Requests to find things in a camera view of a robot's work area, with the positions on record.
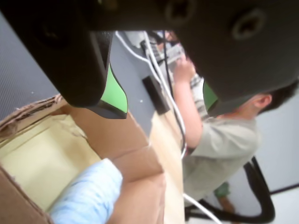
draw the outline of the white cable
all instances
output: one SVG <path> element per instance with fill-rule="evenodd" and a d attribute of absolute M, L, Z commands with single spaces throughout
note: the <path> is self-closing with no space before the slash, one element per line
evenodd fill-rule
<path fill-rule="evenodd" d="M 121 37 L 121 35 L 119 34 L 118 31 L 115 32 L 115 35 L 117 36 L 117 38 L 120 40 L 120 42 L 122 43 L 122 45 L 125 47 L 125 49 L 128 50 L 128 52 L 131 53 L 131 55 L 133 55 L 134 57 L 138 58 L 139 60 L 143 61 L 143 62 L 146 62 L 148 65 L 149 65 L 149 68 L 150 68 L 150 71 L 152 72 L 152 74 L 154 75 L 155 79 L 161 84 L 161 81 L 158 77 L 158 75 L 156 74 L 154 68 L 153 68 L 153 65 L 151 64 L 151 62 L 144 58 L 144 57 L 141 57 L 140 55 L 136 54 L 128 45 L 127 43 L 124 41 L 124 39 Z"/>
<path fill-rule="evenodd" d="M 184 199 L 189 201 L 190 203 L 194 204 L 197 208 L 202 210 L 207 216 L 209 216 L 214 222 L 217 224 L 222 224 L 222 222 L 213 214 L 211 213 L 208 209 L 206 209 L 204 206 L 202 206 L 200 203 L 198 203 L 196 200 L 191 198 L 189 195 L 183 193 Z"/>
<path fill-rule="evenodd" d="M 183 133 L 185 134 L 185 133 L 186 133 L 186 128 L 185 128 L 185 125 L 184 125 L 184 121 L 183 121 L 182 115 L 181 115 L 181 113 L 179 112 L 179 109 L 178 109 L 176 103 L 174 102 L 174 99 L 173 99 L 172 96 L 171 96 L 171 93 L 170 93 L 170 91 L 169 91 L 169 89 L 168 89 L 168 86 L 167 86 L 167 84 L 166 84 L 166 82 L 165 82 L 165 80 L 164 80 L 163 73 L 162 73 L 162 71 L 161 71 L 161 69 L 160 69 L 160 67 L 159 67 L 159 65 L 158 65 L 158 62 L 156 61 L 155 54 L 154 54 L 154 52 L 153 52 L 153 49 L 152 49 L 151 46 L 150 46 L 150 39 L 149 39 L 149 36 L 148 36 L 148 34 L 146 33 L 146 31 L 144 31 L 143 33 L 144 33 L 144 38 L 145 38 L 145 44 L 146 44 L 146 46 L 147 46 L 147 48 L 148 48 L 148 50 L 149 50 L 149 56 L 151 57 L 151 60 L 152 60 L 152 62 L 153 62 L 153 64 L 154 64 L 154 67 L 156 68 L 156 71 L 157 71 L 157 73 L 158 73 L 158 75 L 159 75 L 159 78 L 160 78 L 160 80 L 161 80 L 162 87 L 163 87 L 165 93 L 167 94 L 169 100 L 171 101 L 171 104 L 172 104 L 172 106 L 173 106 L 173 109 L 174 109 L 174 111 L 176 112 L 176 114 L 177 114 L 177 116 L 178 116 L 178 120 L 179 120 L 179 122 L 180 122 L 180 124 L 181 124 L 181 126 L 182 126 Z"/>

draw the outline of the cardboard box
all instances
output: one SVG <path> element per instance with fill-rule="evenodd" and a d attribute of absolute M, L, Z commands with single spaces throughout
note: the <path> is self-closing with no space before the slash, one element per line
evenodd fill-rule
<path fill-rule="evenodd" d="M 121 195 L 109 224 L 162 224 L 165 176 L 158 157 L 131 114 L 125 120 L 104 119 L 88 109 L 69 106 L 61 96 L 18 109 L 0 122 L 0 144 L 46 116 L 69 114 L 87 135 L 100 158 L 122 172 Z M 42 211 L 0 166 L 0 223 L 51 224 Z"/>

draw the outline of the boy's shirt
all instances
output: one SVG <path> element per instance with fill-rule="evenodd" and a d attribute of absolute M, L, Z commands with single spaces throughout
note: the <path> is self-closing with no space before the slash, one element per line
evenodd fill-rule
<path fill-rule="evenodd" d="M 199 145 L 183 159 L 184 192 L 196 200 L 211 194 L 237 172 L 253 157 L 260 142 L 255 120 L 209 117 L 195 89 L 200 84 L 192 90 L 203 133 Z"/>

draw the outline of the black cable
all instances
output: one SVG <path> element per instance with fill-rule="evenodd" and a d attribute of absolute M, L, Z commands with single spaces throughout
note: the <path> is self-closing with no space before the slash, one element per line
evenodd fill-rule
<path fill-rule="evenodd" d="M 167 80 L 168 80 L 168 85 L 169 85 L 171 96 L 174 99 L 173 89 L 172 89 L 172 83 L 171 83 L 170 74 L 169 74 L 169 70 L 168 70 L 165 30 L 163 30 L 163 40 L 164 40 L 164 42 L 163 42 L 164 61 L 165 61 L 165 68 L 166 68 Z M 180 131 L 182 133 L 182 147 L 181 147 L 181 152 L 183 152 L 184 149 L 185 149 L 185 143 L 186 143 L 185 133 L 184 133 L 183 127 L 181 126 L 181 123 L 179 122 L 178 115 L 177 115 L 177 113 L 175 111 L 174 111 L 174 116 L 175 116 L 176 121 L 178 123 L 178 127 L 179 127 L 179 129 L 180 129 Z"/>
<path fill-rule="evenodd" d="M 170 79 L 170 75 L 169 75 L 169 70 L 168 70 L 168 63 L 167 63 L 167 50 L 166 50 L 166 35 L 165 35 L 165 30 L 162 31 L 163 33 L 163 49 L 164 49 L 164 61 L 165 61 L 165 69 L 166 69 L 166 74 L 167 74 L 167 81 L 168 81 L 168 85 L 169 85 L 169 89 L 170 89 L 170 93 L 172 98 L 173 97 L 173 89 L 172 89 L 172 84 L 171 84 L 171 79 Z"/>

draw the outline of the white wall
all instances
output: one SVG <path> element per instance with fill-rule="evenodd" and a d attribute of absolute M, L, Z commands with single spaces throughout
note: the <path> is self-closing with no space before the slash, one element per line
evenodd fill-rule
<path fill-rule="evenodd" d="M 262 144 L 256 159 L 270 191 L 299 183 L 299 95 L 257 118 Z"/>
<path fill-rule="evenodd" d="M 299 188 L 273 195 L 276 216 L 272 224 L 298 223 L 299 219 Z M 190 219 L 188 224 L 213 224 L 205 219 Z"/>

